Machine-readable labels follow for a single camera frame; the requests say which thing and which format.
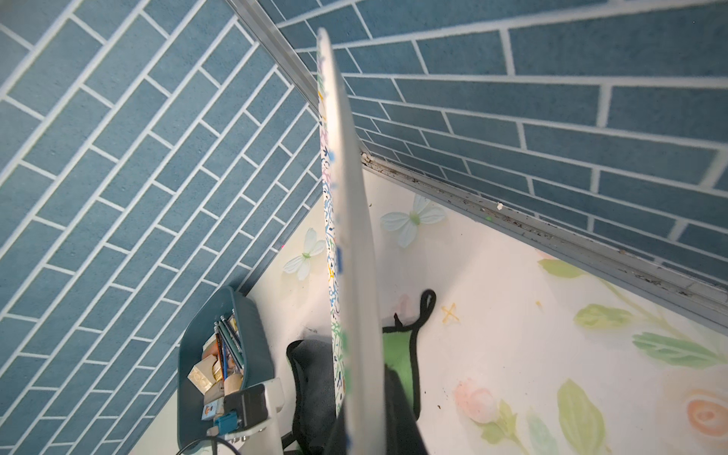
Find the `grey green cleaning cloth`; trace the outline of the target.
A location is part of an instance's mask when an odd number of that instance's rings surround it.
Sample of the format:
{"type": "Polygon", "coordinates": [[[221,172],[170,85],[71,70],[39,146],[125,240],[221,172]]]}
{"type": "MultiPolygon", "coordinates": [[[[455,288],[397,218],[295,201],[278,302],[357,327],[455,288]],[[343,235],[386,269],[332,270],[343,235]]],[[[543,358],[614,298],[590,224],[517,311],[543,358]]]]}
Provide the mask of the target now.
{"type": "MultiPolygon", "coordinates": [[[[386,367],[397,373],[415,421],[421,413],[421,387],[417,356],[417,336],[428,322],[437,296],[425,290],[420,297],[417,320],[383,329],[386,367]]],[[[340,411],[335,406],[333,348],[329,341],[301,339],[286,348],[296,390],[296,407],[287,443],[297,442],[303,454],[323,454],[340,411]]]]}

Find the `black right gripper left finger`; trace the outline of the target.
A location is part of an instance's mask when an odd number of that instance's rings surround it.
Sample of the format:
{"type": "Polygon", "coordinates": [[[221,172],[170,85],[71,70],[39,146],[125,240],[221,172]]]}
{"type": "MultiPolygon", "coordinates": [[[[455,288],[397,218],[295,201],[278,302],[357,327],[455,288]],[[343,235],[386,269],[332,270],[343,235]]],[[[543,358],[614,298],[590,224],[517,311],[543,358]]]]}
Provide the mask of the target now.
{"type": "Polygon", "coordinates": [[[342,406],[324,449],[324,455],[346,455],[348,436],[346,431],[345,407],[342,406]]]}

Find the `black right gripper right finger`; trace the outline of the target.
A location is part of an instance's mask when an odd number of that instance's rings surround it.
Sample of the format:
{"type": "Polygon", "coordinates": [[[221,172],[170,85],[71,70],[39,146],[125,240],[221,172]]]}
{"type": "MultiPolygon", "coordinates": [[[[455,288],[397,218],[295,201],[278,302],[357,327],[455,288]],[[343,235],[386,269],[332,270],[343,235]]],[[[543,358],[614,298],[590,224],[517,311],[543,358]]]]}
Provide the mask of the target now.
{"type": "Polygon", "coordinates": [[[413,410],[395,371],[385,368],[385,416],[387,455],[427,455],[413,410]]]}

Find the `round colourful squiggle plate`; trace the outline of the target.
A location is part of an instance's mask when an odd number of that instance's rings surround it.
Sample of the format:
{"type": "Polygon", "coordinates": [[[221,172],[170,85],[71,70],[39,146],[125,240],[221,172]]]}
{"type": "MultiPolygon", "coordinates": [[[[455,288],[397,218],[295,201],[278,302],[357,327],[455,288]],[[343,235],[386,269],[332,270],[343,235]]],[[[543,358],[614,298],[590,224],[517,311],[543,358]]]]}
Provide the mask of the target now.
{"type": "Polygon", "coordinates": [[[325,28],[317,63],[336,406],[345,453],[384,454],[385,363],[361,142],[325,28]]]}

